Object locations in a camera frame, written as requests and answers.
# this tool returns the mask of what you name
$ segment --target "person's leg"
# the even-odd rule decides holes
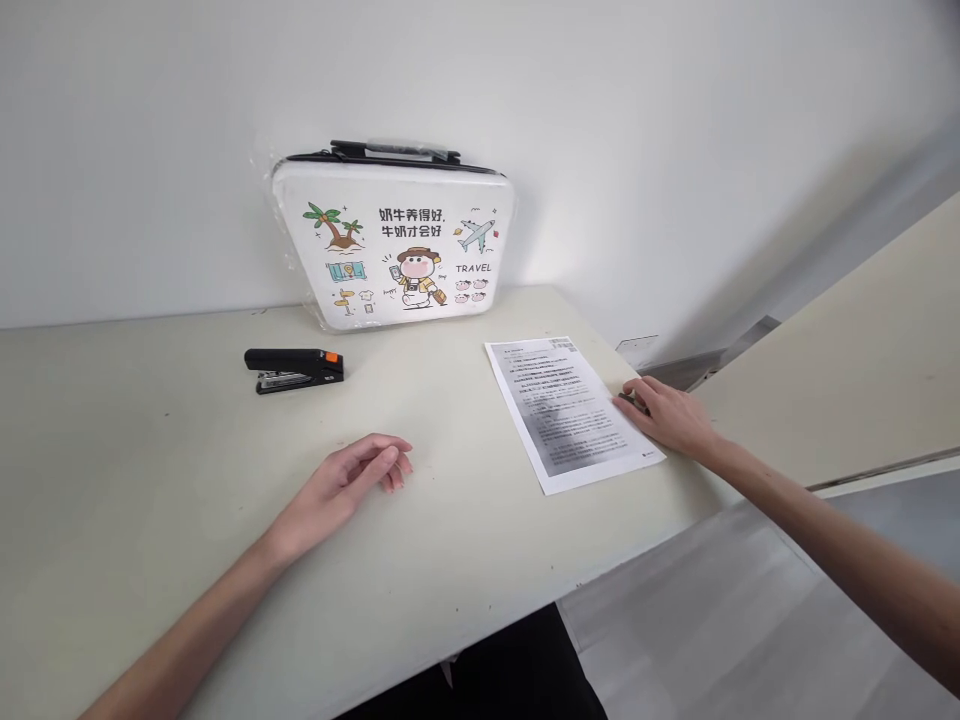
[[[607,717],[554,604],[464,650],[451,672],[470,717]]]
[[[452,718],[453,694],[439,665],[355,707],[337,720],[377,718]]]

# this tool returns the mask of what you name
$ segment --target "right hand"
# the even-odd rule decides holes
[[[692,395],[652,377],[628,380],[623,392],[633,393],[650,414],[645,415],[623,398],[614,398],[614,404],[641,432],[672,450],[701,460],[723,441],[710,425],[703,404]]]

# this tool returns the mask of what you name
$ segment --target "white desk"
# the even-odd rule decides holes
[[[4,715],[79,713],[371,431],[413,443],[406,489],[280,581],[189,717],[334,716],[736,499],[678,458],[544,497],[482,343],[553,335],[633,374],[549,288],[336,337],[300,308],[0,333]],[[336,350],[347,380],[259,397],[250,347]]]

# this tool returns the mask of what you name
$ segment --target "white case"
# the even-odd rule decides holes
[[[457,153],[450,164],[424,163],[332,146],[287,158],[273,174],[325,324],[357,330],[490,308],[513,217],[510,181],[460,166]]]

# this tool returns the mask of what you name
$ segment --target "hand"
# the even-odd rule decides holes
[[[723,441],[710,425],[703,405],[692,395],[674,390],[652,377],[628,380],[623,384],[623,392],[635,393],[650,414],[645,415],[623,398],[614,398],[614,404],[644,434],[668,448],[700,461]]]
[[[367,435],[327,456],[264,535],[277,558],[292,563],[353,517],[378,482],[392,493],[413,472],[413,447],[392,435]]]

